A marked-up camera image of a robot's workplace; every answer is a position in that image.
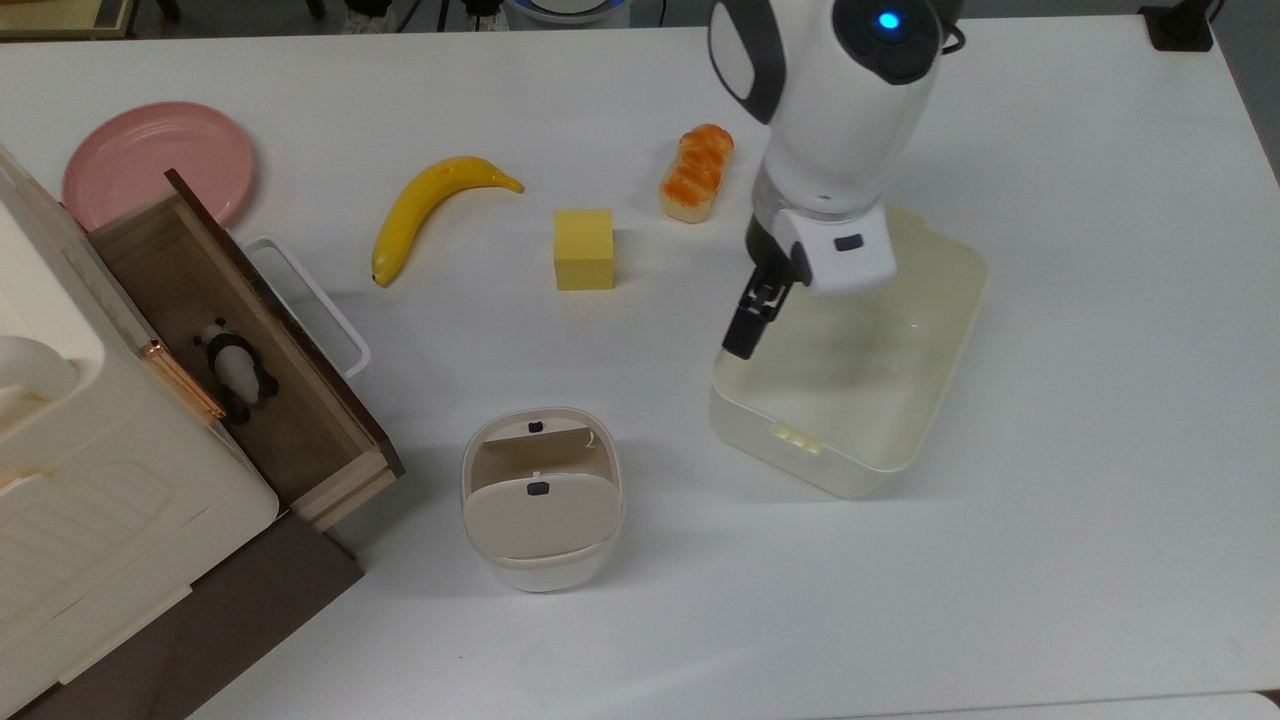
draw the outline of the brown cabinet base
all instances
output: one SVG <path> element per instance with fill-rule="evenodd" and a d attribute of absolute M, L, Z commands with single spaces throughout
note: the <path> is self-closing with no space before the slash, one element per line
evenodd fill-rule
<path fill-rule="evenodd" d="M 285 514 L 182 602 L 13 720 L 187 717 L 362 575 L 333 541 Z"/>

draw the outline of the wooden drawer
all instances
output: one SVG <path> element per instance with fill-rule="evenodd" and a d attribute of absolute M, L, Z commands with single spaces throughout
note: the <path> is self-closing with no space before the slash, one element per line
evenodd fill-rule
<path fill-rule="evenodd" d="M 106 269 L 168 352 L 214 400 L 223 397 L 206 345 L 215 319 L 243 337 L 278 395 L 225 423 L 268 483 L 324 530 L 403 466 L 387 433 L 280 304 L 239 246 L 177 172 L 173 192 L 88 236 Z"/>

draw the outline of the pink plate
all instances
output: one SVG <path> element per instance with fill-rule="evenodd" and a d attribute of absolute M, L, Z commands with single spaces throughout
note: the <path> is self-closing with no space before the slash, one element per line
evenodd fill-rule
<path fill-rule="evenodd" d="M 122 113 L 90 133 L 63 174 L 63 204 L 86 231 L 155 200 L 174 168 L 225 225 L 244 202 L 253 150 L 230 118 L 195 102 L 156 102 Z"/>

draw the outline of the toy panda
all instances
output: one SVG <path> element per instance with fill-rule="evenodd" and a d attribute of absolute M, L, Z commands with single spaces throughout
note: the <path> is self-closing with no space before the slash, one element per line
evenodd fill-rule
<path fill-rule="evenodd" d="M 228 331 L 227 320 L 215 318 L 193 342 L 205 347 L 209 369 L 218 377 L 228 423 L 243 425 L 250 407 L 279 395 L 280 383 L 262 368 L 262 356 L 247 340 Z"/>

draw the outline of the table surface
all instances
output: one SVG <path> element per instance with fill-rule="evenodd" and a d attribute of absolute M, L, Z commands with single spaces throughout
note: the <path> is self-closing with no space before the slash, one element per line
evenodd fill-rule
<path fill-rule="evenodd" d="M 0 46 L 0 142 L 55 193 L 132 106 L 244 127 L 259 168 L 233 233 L 279 236 L 369 341 L 352 384 L 410 468 L 339 525 L 369 575 L 200 716 L 781 719 L 1280 687 L 1280 192 L 1226 64 L 1155 53 L 1135 17 L 965 31 L 887 199 L 978 249 L 991 287 L 919 459 L 858 502 L 708 425 L 767 135 L 701 31 Z M 682 225 L 654 188 L 703 122 L 739 149 L 712 219 Z M 449 200 L 376 288 L 392 201 L 465 154 L 527 192 Z M 559 208 L 613 209 L 616 290 L 554 290 Z M 457 475 L 480 425 L 545 405 L 609 427 L 627 518 L 595 582 L 529 596 L 471 550 Z"/>

